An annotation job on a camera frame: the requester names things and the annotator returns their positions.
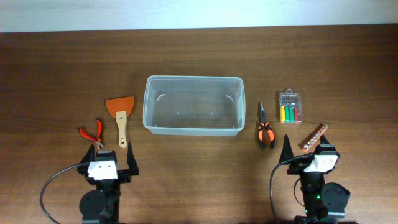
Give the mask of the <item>orange black long-nose pliers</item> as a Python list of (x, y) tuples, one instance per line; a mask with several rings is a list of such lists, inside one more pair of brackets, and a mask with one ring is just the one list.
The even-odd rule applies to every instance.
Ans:
[(259, 143), (259, 147), (261, 149), (265, 149), (266, 137), (264, 135), (267, 134), (269, 139), (269, 148), (274, 149), (275, 134), (270, 126), (270, 123), (267, 120), (266, 112), (261, 102), (259, 103), (259, 117), (260, 117), (260, 122), (257, 131), (257, 141)]

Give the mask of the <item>orange scraper wooden handle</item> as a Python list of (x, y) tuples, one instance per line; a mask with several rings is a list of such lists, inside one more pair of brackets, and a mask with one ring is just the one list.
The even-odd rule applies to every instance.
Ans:
[(125, 96), (105, 100), (108, 113), (116, 120), (119, 132), (118, 144), (121, 148), (127, 147), (126, 126), (127, 117), (131, 114), (134, 107), (135, 97)]

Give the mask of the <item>clear screwdriver bit case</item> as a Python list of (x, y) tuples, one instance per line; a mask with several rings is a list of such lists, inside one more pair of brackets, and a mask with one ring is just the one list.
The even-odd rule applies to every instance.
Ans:
[(286, 89), (279, 95), (280, 122), (288, 124), (302, 123), (302, 101), (299, 93)]

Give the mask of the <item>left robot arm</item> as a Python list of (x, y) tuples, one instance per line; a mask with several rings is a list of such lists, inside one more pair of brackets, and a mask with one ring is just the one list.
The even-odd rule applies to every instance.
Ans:
[(90, 146), (77, 170), (96, 187), (80, 200), (83, 223), (119, 223), (121, 184), (130, 183), (132, 176), (139, 175), (131, 143), (127, 147), (127, 164), (128, 169), (119, 170), (115, 151), (95, 152), (95, 147)]

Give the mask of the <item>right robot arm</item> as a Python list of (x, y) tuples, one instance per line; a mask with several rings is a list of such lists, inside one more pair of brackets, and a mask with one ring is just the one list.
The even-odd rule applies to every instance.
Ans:
[(293, 156), (289, 137), (284, 136), (279, 164), (288, 166), (288, 175), (299, 176), (305, 208), (305, 215), (297, 215), (294, 223), (338, 223), (345, 217), (350, 191), (340, 184), (325, 182), (325, 175), (335, 169), (340, 157), (324, 136), (313, 152)]

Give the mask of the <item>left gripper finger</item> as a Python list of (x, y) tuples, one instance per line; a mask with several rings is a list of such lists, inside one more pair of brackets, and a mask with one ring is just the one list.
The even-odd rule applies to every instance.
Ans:
[(127, 164), (129, 166), (129, 170), (139, 170), (130, 142), (128, 142), (127, 149)]
[(83, 156), (82, 160), (80, 161), (81, 164), (93, 162), (95, 160), (95, 146), (92, 144), (87, 153)]

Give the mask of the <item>orange socket rail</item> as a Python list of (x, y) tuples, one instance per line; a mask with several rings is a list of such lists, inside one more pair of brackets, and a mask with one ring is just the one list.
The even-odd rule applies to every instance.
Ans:
[(327, 124), (320, 124), (316, 130), (307, 136), (302, 144), (302, 151), (307, 152), (312, 146), (321, 138), (322, 135), (328, 130)]

